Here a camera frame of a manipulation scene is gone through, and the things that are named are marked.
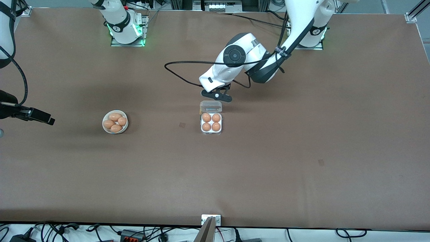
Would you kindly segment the clear plastic egg box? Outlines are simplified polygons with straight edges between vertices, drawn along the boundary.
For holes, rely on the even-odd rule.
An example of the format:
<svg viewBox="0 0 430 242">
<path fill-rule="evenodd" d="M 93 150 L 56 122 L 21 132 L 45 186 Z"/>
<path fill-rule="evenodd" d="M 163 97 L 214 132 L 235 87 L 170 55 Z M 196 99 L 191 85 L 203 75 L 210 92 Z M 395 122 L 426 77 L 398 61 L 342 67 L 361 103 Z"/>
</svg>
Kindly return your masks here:
<svg viewBox="0 0 430 242">
<path fill-rule="evenodd" d="M 223 129 L 223 116 L 221 114 L 222 112 L 222 104 L 220 101 L 215 101 L 215 100 L 204 100 L 201 101 L 200 103 L 200 130 L 202 133 L 204 134 L 221 134 L 222 129 Z M 209 113 L 212 117 L 213 114 L 218 113 L 221 115 L 221 121 L 219 122 L 221 124 L 221 130 L 219 132 L 214 132 L 212 131 L 212 129 L 209 132 L 204 132 L 201 129 L 201 125 L 204 123 L 204 121 L 202 120 L 201 116 L 203 115 L 203 113 Z"/>
</svg>

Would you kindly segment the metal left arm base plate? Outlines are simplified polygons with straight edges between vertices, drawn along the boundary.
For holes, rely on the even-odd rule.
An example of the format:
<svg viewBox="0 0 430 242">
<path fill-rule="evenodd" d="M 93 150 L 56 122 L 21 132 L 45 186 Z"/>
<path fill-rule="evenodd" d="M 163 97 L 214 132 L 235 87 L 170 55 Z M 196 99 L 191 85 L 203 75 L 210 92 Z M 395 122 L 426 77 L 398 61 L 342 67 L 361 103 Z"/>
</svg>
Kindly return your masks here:
<svg viewBox="0 0 430 242">
<path fill-rule="evenodd" d="M 295 39 L 292 40 L 292 44 L 288 49 L 294 47 L 294 50 L 323 50 L 323 41 L 321 38 L 319 38 L 318 43 L 315 46 L 305 46 L 301 44 L 301 41 L 303 41 L 307 34 L 311 32 L 314 25 L 314 18 L 308 23 L 307 26 L 304 27 L 302 32 L 298 34 L 298 32 L 293 32 L 293 26 L 292 24 L 289 24 L 290 29 L 287 31 L 288 38 L 290 36 L 295 37 Z"/>
</svg>

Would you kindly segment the black orange connector block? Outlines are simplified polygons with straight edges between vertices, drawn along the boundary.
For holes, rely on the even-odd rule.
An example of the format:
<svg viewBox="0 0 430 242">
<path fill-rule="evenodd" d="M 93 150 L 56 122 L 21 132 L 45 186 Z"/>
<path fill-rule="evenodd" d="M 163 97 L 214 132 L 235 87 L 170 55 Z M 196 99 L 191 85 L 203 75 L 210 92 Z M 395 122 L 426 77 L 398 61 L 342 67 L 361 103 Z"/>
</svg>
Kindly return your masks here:
<svg viewBox="0 0 430 242">
<path fill-rule="evenodd" d="M 120 233 L 120 242 L 143 242 L 145 239 L 144 232 L 122 230 Z"/>
</svg>

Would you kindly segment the black power adapter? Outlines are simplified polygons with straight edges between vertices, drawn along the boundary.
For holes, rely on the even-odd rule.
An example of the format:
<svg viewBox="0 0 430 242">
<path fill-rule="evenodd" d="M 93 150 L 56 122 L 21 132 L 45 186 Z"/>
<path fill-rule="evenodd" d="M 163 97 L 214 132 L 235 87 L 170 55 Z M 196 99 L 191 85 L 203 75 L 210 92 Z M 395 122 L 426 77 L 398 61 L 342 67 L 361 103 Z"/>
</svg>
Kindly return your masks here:
<svg viewBox="0 0 430 242">
<path fill-rule="evenodd" d="M 36 242 L 36 240 L 22 234 L 14 235 L 9 242 Z"/>
</svg>

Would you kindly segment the grey metal bar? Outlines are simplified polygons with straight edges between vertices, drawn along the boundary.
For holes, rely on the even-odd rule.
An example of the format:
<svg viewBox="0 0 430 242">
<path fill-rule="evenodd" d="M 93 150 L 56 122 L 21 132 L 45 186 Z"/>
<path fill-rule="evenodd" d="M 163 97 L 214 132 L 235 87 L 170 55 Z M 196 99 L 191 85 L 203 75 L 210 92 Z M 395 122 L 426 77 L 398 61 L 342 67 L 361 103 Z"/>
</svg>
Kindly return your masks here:
<svg viewBox="0 0 430 242">
<path fill-rule="evenodd" d="M 207 217 L 193 242 L 214 242 L 215 229 L 216 217 Z"/>
</svg>

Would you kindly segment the white round bowl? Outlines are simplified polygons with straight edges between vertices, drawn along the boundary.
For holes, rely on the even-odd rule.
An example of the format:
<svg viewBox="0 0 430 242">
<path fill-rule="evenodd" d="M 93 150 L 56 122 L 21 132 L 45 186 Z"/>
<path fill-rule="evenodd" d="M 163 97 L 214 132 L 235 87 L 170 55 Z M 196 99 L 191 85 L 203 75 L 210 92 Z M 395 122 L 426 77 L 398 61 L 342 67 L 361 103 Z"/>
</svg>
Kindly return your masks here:
<svg viewBox="0 0 430 242">
<path fill-rule="evenodd" d="M 126 113 L 124 113 L 124 112 L 123 112 L 123 111 L 121 111 L 121 110 L 113 110 L 113 111 L 110 111 L 110 112 L 106 113 L 106 115 L 103 117 L 103 120 L 102 120 L 102 127 L 103 127 L 103 121 L 104 121 L 104 120 L 109 120 L 109 114 L 110 114 L 110 113 L 114 113 L 114 112 L 120 113 L 123 117 L 127 118 L 127 124 L 123 127 L 123 129 L 122 129 L 120 132 L 115 133 L 115 134 L 123 133 L 123 132 L 128 128 L 129 120 L 128 120 L 128 117 L 127 117 Z M 109 129 L 106 129 L 106 128 L 104 128 L 104 127 L 103 127 L 103 129 L 104 129 L 107 133 L 109 133 L 109 134 L 114 134 L 114 133 L 112 133 Z"/>
</svg>

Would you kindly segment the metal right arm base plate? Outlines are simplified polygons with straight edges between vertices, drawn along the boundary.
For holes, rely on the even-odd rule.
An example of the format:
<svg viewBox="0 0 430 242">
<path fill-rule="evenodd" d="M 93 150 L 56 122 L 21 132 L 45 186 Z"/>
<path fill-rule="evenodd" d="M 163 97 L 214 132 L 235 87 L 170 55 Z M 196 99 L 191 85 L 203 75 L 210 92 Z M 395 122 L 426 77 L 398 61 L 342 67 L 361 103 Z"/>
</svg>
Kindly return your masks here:
<svg viewBox="0 0 430 242">
<path fill-rule="evenodd" d="M 123 29 L 115 32 L 109 27 L 112 36 L 111 46 L 142 47 L 145 46 L 148 28 L 148 16 L 135 13 L 134 19 Z"/>
</svg>

